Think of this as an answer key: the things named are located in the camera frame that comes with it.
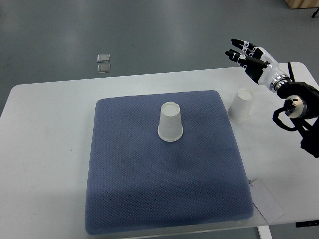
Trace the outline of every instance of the square pad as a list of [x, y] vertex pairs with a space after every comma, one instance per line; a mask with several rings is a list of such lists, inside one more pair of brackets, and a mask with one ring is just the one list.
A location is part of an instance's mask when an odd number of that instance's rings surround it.
[[[160, 108], [180, 106], [183, 136], [158, 136]], [[105, 234], [241, 220], [253, 215], [237, 143], [216, 91], [99, 100], [85, 227]]]

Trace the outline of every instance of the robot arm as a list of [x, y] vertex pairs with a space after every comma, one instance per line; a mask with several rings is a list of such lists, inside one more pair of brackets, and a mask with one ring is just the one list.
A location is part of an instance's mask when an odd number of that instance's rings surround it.
[[[273, 121], [281, 128], [296, 131], [301, 134], [301, 148], [319, 157], [319, 119], [313, 125], [306, 119], [319, 117], [319, 91], [305, 82], [295, 82], [291, 66], [290, 76], [279, 69], [278, 62], [262, 47], [257, 47], [247, 41], [232, 39], [232, 44], [243, 53], [235, 50], [226, 51], [231, 61], [245, 69], [246, 74], [257, 84], [265, 85], [281, 99], [286, 99], [284, 106], [274, 112]], [[279, 119], [279, 114], [285, 112], [294, 124], [290, 128]]]

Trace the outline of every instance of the white table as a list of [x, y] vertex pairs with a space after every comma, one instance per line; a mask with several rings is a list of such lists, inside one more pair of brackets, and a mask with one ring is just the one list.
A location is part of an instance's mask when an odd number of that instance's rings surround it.
[[[297, 81], [318, 89], [305, 65], [292, 66]], [[287, 72], [287, 64], [280, 67]], [[319, 160], [300, 149], [299, 133], [273, 123], [273, 111], [284, 100], [234, 67], [14, 87], [0, 117], [0, 238], [92, 238], [84, 229], [84, 209], [94, 109], [99, 99], [217, 90], [228, 108], [240, 88], [254, 91], [251, 116], [243, 124], [231, 124], [248, 178], [260, 179], [285, 212], [273, 224], [317, 220]], [[103, 238], [263, 225], [267, 222], [255, 210], [252, 218], [239, 222]]]

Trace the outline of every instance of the paper cup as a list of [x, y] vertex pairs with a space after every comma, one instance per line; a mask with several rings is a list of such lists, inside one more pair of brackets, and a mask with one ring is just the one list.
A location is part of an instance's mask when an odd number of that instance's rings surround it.
[[183, 135], [180, 108], [174, 102], [166, 102], [161, 106], [158, 126], [159, 137], [166, 142], [174, 142]]
[[245, 122], [249, 117], [253, 99], [253, 92], [251, 90], [239, 90], [227, 111], [229, 119], [235, 123]]

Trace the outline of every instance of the floor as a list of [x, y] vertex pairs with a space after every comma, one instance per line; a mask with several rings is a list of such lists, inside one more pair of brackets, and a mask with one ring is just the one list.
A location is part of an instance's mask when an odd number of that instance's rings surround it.
[[[304, 63], [318, 82], [314, 11], [283, 0], [0, 0], [0, 114], [18, 84], [234, 67], [225, 55], [231, 38], [264, 47], [278, 62]], [[110, 73], [97, 73], [101, 53], [111, 54]], [[274, 239], [319, 238], [319, 227], [270, 229]], [[259, 236], [250, 228], [182, 238]]]

